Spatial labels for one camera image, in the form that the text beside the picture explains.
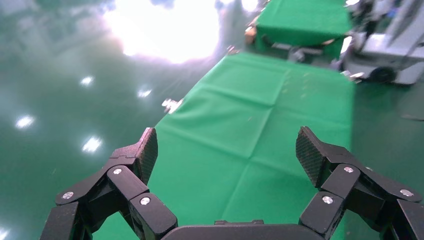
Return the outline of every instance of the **glossy floor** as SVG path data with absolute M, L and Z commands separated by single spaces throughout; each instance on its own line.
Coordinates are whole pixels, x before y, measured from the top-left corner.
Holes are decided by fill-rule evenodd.
M 230 45 L 244 48 L 260 4 L 0 0 L 0 240 L 37 239 L 56 193 L 154 126 Z M 351 149 L 424 193 L 421 86 L 358 85 Z

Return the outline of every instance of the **green floor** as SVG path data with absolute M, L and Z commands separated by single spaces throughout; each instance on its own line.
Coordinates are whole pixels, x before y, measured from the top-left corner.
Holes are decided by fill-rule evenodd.
M 163 100 L 183 98 L 229 45 L 243 49 L 246 23 L 257 15 L 249 1 L 185 1 L 198 4 L 196 12 L 184 0 L 163 2 L 0 0 L 1 238 L 38 239 L 56 193 L 156 125 Z M 154 27 L 141 17 L 172 7 L 178 12 L 156 17 Z M 189 18 L 197 21 L 175 28 Z M 346 147 L 423 194 L 422 86 L 356 85 Z M 377 239 L 348 217 L 348 239 Z M 95 239 L 128 239 L 124 226 L 108 219 Z

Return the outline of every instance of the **black mechanical link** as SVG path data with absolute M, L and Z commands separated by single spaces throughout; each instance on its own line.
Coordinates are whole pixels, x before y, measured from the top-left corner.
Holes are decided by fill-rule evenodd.
M 178 226 L 177 217 L 152 193 L 133 198 L 129 210 L 147 240 L 159 240 Z
M 319 191 L 300 215 L 299 224 L 324 239 L 333 235 L 345 213 L 344 199 L 326 191 Z

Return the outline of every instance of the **green tablecloth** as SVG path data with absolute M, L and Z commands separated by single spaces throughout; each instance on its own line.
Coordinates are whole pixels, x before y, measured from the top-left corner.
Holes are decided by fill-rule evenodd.
M 226 56 L 157 124 L 150 190 L 180 226 L 297 223 L 317 192 L 295 156 L 299 128 L 349 147 L 353 91 L 327 69 L 249 53 Z M 103 228 L 124 224 L 118 217 Z M 342 223 L 333 239 L 343 231 Z
M 351 29 L 344 4 L 344 0 L 271 0 L 256 21 L 256 47 L 266 47 L 264 35 L 271 42 L 306 47 L 336 39 L 324 51 L 337 58 L 343 36 Z

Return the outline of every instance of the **gray machine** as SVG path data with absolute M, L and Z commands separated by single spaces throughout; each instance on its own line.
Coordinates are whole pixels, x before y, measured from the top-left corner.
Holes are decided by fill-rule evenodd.
M 411 85 L 424 73 L 424 0 L 348 0 L 357 26 L 344 70 L 372 82 Z

